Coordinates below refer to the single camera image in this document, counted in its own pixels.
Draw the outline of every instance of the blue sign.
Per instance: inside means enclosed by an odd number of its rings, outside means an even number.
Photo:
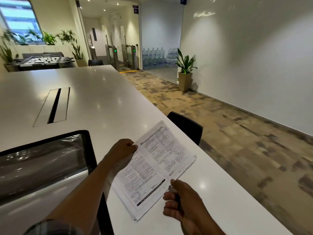
[[[180,4],[186,5],[187,4],[187,0],[180,0]]]

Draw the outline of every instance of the hand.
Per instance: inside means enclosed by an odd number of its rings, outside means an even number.
[[[210,216],[198,193],[185,182],[171,180],[176,192],[166,192],[163,214],[181,222],[188,234],[224,234]]]
[[[120,139],[111,147],[104,158],[109,160],[112,166],[115,166],[138,149],[138,146],[133,144],[134,142],[130,139]]]

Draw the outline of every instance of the person's left hand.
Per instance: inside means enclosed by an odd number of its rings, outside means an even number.
[[[109,160],[113,166],[115,166],[134,153],[137,149],[138,146],[134,145],[134,142],[130,139],[120,139],[112,146],[104,158]]]

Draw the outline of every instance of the booklet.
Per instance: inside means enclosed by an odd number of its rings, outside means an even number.
[[[135,142],[138,150],[113,180],[112,187],[136,221],[196,160],[161,121]]]

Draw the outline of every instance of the ceiling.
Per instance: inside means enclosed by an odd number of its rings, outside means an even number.
[[[123,7],[137,5],[128,0],[79,0],[83,17],[100,17],[119,11]]]

